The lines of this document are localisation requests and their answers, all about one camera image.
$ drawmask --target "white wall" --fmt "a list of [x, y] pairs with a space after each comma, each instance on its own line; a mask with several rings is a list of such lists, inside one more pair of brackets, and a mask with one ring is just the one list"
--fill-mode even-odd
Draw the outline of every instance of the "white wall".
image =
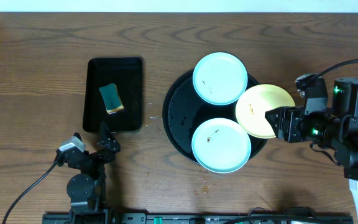
[[358, 0], [0, 0], [4, 12], [358, 12]]

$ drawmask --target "sponge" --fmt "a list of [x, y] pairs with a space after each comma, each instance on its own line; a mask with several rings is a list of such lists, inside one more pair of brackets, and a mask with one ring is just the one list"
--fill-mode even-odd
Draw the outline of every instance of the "sponge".
[[113, 114], [117, 111], [123, 110], [121, 99], [118, 95], [117, 85], [112, 83], [99, 88], [102, 95], [107, 114]]

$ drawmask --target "tabletop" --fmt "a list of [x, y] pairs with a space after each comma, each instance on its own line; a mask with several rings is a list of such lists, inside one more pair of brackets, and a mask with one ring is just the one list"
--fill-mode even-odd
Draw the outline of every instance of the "tabletop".
[[[51, 165], [60, 143], [82, 129], [86, 71], [95, 57], [142, 57], [144, 114], [139, 132], [116, 133], [121, 152], [106, 166], [108, 202], [121, 212], [231, 213], [254, 207], [356, 210], [343, 168], [307, 142], [269, 139], [243, 168], [208, 172], [169, 142], [162, 105], [172, 83], [212, 52], [241, 59], [260, 83], [298, 105], [295, 79], [358, 58], [358, 14], [0, 13], [0, 223], [11, 203]], [[358, 77], [358, 64], [325, 75]], [[9, 223], [40, 223], [67, 212], [67, 182], [55, 168], [13, 209]]]

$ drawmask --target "green light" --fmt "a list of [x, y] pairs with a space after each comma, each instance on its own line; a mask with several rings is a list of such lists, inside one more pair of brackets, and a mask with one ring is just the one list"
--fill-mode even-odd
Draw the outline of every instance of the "green light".
[[338, 86], [335, 86], [335, 88], [334, 88], [334, 93], [338, 93], [338, 92], [340, 92], [341, 90], [338, 88]]

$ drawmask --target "round black tray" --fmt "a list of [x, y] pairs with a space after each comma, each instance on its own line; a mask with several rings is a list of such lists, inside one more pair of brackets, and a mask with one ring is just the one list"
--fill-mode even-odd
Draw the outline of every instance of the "round black tray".
[[[213, 118], [236, 120], [236, 102], [216, 106], [201, 99], [193, 86], [193, 70], [183, 74], [168, 90], [162, 107], [162, 121], [165, 132], [173, 146], [185, 157], [197, 162], [191, 150], [191, 138], [197, 127]], [[258, 85], [258, 81], [248, 75], [247, 88]], [[266, 144], [267, 139], [249, 136], [251, 155], [254, 157]]]

